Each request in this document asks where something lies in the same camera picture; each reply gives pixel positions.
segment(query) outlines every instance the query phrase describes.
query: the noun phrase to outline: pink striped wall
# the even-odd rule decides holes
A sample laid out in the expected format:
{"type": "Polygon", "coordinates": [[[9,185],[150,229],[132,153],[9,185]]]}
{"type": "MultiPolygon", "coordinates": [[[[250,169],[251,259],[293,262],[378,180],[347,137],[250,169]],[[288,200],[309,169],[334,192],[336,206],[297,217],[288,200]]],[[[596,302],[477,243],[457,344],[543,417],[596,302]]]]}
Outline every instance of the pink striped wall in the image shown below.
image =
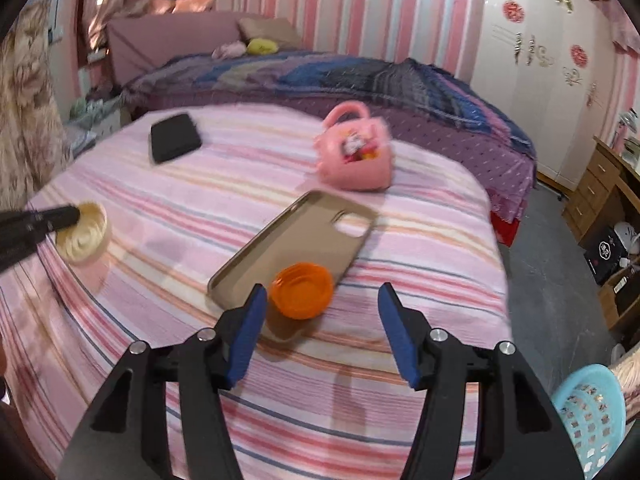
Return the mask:
{"type": "Polygon", "coordinates": [[[484,0],[217,0],[284,17],[313,50],[435,63],[470,81],[484,0]]]}

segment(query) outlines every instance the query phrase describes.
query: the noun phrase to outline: blue laundry basket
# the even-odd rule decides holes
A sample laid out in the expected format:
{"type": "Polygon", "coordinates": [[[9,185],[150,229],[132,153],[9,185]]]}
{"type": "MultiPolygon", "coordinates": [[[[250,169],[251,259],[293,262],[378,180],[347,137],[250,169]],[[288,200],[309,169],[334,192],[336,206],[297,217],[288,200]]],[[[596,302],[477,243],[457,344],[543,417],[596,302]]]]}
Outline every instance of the blue laundry basket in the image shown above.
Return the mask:
{"type": "Polygon", "coordinates": [[[551,398],[591,480],[625,437],[626,408],[611,370],[590,365],[571,374],[551,398]]]}

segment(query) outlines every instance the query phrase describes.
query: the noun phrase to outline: pink bag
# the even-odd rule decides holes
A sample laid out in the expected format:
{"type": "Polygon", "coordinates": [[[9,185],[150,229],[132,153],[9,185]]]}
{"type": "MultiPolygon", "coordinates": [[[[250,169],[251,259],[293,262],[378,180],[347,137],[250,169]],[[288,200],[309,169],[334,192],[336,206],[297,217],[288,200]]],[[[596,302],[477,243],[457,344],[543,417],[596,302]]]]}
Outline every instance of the pink bag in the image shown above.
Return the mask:
{"type": "Polygon", "coordinates": [[[325,132],[314,143],[320,156],[320,180],[345,190],[375,190],[391,186],[393,152],[388,126],[371,118],[367,105],[345,101],[329,112],[322,123],[325,132]],[[348,112],[360,118],[338,123],[348,112]]]}

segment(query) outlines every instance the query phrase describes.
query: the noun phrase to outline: floral curtain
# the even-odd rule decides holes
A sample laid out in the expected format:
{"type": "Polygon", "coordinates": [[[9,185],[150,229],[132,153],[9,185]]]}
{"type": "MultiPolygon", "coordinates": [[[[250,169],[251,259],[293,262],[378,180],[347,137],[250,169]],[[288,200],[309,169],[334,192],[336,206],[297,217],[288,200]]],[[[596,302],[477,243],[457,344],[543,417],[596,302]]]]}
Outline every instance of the floral curtain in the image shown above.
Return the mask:
{"type": "Polygon", "coordinates": [[[611,367],[625,396],[626,420],[632,421],[640,413],[640,344],[628,352],[622,361],[611,367]]]}
{"type": "Polygon", "coordinates": [[[25,7],[0,46],[0,210],[23,208],[70,160],[49,74],[49,4],[25,7]]]}

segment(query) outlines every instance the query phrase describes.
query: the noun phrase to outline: red decorative sticker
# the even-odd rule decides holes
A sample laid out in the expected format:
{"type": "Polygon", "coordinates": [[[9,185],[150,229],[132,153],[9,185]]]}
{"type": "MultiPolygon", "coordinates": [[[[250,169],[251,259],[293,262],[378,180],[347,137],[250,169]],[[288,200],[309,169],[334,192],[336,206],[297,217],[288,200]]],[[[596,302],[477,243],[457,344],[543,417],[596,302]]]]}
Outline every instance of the red decorative sticker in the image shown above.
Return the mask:
{"type": "Polygon", "coordinates": [[[571,58],[578,67],[587,68],[589,57],[580,45],[574,45],[571,47],[571,58]]]}
{"type": "Polygon", "coordinates": [[[513,23],[522,23],[524,21],[524,9],[513,0],[508,0],[502,6],[504,17],[513,23]]]}

